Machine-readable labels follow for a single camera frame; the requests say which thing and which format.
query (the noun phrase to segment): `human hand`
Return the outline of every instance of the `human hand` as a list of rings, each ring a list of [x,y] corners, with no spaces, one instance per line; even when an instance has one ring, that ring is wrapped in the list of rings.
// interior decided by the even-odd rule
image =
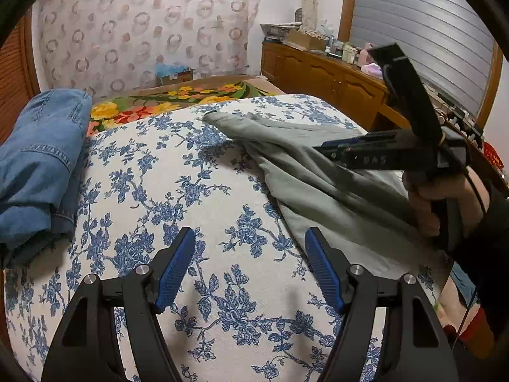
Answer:
[[[490,194],[476,172],[468,167],[470,179],[477,188],[484,208],[488,211]],[[433,182],[416,186],[410,181],[407,173],[403,174],[403,184],[408,191],[408,201],[415,210],[417,226],[425,237],[436,237],[440,233],[440,221],[431,212],[431,201],[444,198],[456,198],[463,222],[463,235],[468,237],[483,219],[483,210],[475,192],[463,173],[439,177]]]

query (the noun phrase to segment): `window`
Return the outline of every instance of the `window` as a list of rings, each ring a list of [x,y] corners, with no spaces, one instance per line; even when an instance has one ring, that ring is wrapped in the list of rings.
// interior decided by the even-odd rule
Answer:
[[[423,80],[477,115],[495,42],[465,0],[355,0],[350,42],[394,41]]]

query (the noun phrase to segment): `colorful floral bedding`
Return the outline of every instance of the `colorful floral bedding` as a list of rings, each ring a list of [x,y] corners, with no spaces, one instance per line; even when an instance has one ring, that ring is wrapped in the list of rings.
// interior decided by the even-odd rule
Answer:
[[[182,85],[171,91],[144,95],[121,96],[94,105],[88,124],[88,136],[106,129],[116,128],[128,122],[138,121],[145,117],[187,108],[192,105],[207,105],[227,100],[270,96],[256,86],[245,81],[225,83],[217,88],[193,88]]]
[[[184,226],[194,229],[197,248],[175,303],[158,317],[182,381],[319,376],[343,318],[326,305],[260,169],[201,122],[212,109],[354,125],[319,99],[282,95],[154,114],[88,138],[74,239],[5,271],[9,336],[34,380],[83,277],[125,275]],[[446,278],[447,271],[427,267],[418,276],[432,302]],[[375,375],[383,322],[378,311],[363,382]],[[115,308],[115,324],[126,376],[137,381],[122,308]]]

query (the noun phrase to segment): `wooden desk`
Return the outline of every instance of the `wooden desk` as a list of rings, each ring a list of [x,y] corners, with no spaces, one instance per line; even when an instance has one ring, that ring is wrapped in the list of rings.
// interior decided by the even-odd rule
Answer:
[[[367,131],[410,127],[386,105],[389,92],[384,82],[362,73],[356,65],[264,42],[261,72],[286,93],[323,99]]]

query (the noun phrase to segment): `brown louvered door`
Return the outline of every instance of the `brown louvered door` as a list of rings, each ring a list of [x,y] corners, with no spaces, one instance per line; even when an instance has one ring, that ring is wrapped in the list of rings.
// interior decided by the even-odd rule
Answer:
[[[39,93],[27,13],[0,49],[0,144],[12,131],[26,103]]]

